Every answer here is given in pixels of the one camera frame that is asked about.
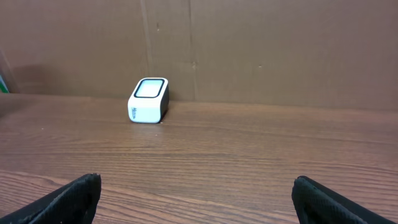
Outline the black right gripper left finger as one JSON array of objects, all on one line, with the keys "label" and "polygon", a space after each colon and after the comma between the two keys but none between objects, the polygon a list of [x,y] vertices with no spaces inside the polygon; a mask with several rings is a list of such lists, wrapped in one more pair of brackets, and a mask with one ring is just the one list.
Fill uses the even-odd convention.
[{"label": "black right gripper left finger", "polygon": [[101,196],[101,176],[85,174],[1,218],[1,224],[91,224]]}]

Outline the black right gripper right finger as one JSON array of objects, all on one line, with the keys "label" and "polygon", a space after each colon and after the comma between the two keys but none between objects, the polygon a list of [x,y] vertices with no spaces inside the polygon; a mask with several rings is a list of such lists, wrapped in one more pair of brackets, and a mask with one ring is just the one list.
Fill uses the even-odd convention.
[{"label": "black right gripper right finger", "polygon": [[300,224],[395,224],[304,175],[294,181],[292,201]]}]

